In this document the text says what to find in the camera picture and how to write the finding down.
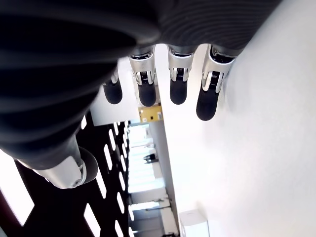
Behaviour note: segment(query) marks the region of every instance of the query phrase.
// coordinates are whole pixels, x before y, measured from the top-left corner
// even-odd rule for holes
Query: white box
[[[198,210],[181,212],[181,237],[209,237],[207,219]]]

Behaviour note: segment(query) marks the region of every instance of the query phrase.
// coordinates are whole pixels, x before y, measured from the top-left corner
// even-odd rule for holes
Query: silver metal joint
[[[191,54],[181,54],[173,51],[168,46],[168,60],[170,78],[173,81],[177,80],[177,77],[181,75],[183,81],[187,81],[189,73],[192,67],[194,52]]]
[[[218,62],[213,59],[211,54],[214,57],[221,55],[219,52],[214,51],[212,45],[209,44],[202,69],[202,88],[204,91],[208,91],[210,85],[213,85],[215,92],[219,93],[221,91],[222,82],[227,76],[234,62],[234,58],[221,55],[227,58],[227,62]]]
[[[85,182],[87,170],[85,163],[80,166],[72,156],[64,159],[53,168],[33,171],[46,178],[50,183],[60,189],[73,189]]]
[[[115,71],[111,75],[111,81],[113,84],[117,83],[119,80],[119,72],[118,72],[118,67],[115,68]]]
[[[130,64],[138,85],[143,83],[153,84],[156,77],[155,48],[141,55],[130,55]]]

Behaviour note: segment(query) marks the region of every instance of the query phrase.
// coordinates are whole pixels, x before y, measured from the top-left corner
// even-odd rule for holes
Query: screw
[[[73,187],[76,187],[79,183],[80,183],[81,179],[78,179],[75,181],[75,183],[73,184]]]

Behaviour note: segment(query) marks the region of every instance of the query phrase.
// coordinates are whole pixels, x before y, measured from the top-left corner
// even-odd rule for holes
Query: person
[[[144,160],[147,162],[147,163],[154,163],[154,162],[158,162],[158,157],[156,157],[156,154],[153,153],[153,154],[150,154],[150,155],[147,155],[144,157]]]
[[[174,233],[169,233],[169,234],[163,235],[162,237],[176,237],[176,235]]]

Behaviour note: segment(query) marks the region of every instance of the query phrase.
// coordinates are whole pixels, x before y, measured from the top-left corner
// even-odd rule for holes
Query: black rubber fingertip pad
[[[87,170],[87,176],[85,182],[83,183],[86,184],[97,177],[99,166],[97,160],[89,151],[82,147],[79,147],[79,151],[81,159],[83,160]]]
[[[204,91],[201,85],[197,100],[197,116],[200,120],[208,121],[214,117],[218,95],[219,93],[216,93],[214,89]]]
[[[155,84],[143,83],[138,85],[140,102],[146,107],[152,106],[156,102],[156,89]]]
[[[121,102],[123,98],[122,88],[120,86],[120,81],[118,79],[117,83],[113,84],[111,80],[109,80],[106,85],[103,86],[105,97],[108,102],[116,105]]]
[[[187,81],[170,79],[170,99],[176,105],[181,105],[187,99]]]

